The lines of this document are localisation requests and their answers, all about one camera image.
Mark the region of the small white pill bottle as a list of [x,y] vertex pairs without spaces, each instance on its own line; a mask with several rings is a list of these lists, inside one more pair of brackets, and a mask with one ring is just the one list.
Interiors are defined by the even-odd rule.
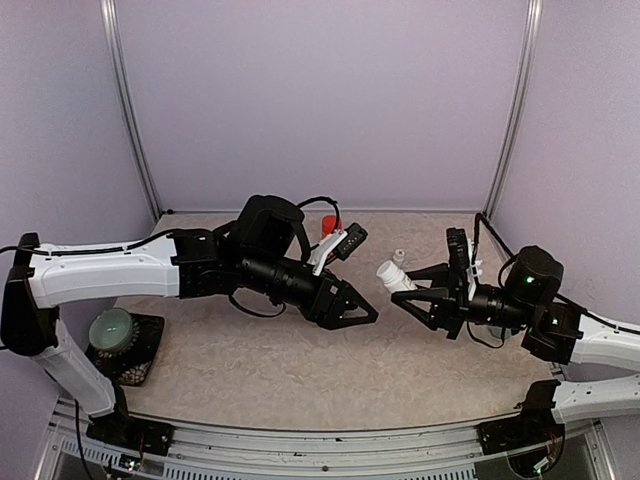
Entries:
[[379,266],[376,276],[391,294],[418,289],[408,275],[391,260],[387,260]]

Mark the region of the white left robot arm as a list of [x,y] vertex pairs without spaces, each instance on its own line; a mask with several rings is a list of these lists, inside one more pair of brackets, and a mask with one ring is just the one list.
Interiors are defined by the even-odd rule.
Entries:
[[376,309],[326,265],[344,260],[366,239],[358,224],[335,228],[312,246],[301,204],[254,195],[239,216],[213,230],[170,229],[133,243],[43,244],[24,235],[2,298],[1,340],[33,358],[102,430],[121,445],[140,434],[115,383],[69,336],[63,304],[125,296],[194,299],[239,289],[295,307],[326,330],[374,323]]

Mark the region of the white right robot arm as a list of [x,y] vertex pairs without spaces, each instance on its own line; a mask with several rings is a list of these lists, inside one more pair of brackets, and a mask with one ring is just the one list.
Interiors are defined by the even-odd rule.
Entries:
[[606,319],[562,297],[564,267],[542,248],[530,245],[510,255],[498,285],[477,275],[477,241],[464,230],[446,232],[449,260],[402,272],[392,302],[428,329],[456,339],[464,326],[490,326],[521,333],[522,347],[534,357],[560,365],[595,364],[628,371],[609,380],[539,381],[529,387],[511,426],[523,444],[535,442],[551,422],[639,412],[639,328]]

